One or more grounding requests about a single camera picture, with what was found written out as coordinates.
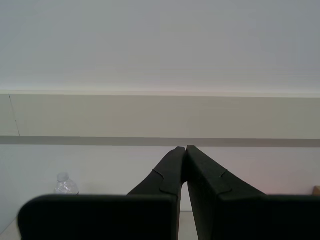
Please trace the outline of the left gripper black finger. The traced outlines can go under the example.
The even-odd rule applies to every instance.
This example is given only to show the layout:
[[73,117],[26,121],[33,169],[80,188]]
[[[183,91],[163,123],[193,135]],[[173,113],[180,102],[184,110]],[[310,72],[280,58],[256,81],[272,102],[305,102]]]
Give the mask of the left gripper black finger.
[[176,240],[184,147],[168,152],[127,195],[43,195],[19,211],[24,240]]
[[197,147],[186,149],[188,191],[200,240],[318,240],[320,198],[268,195]]

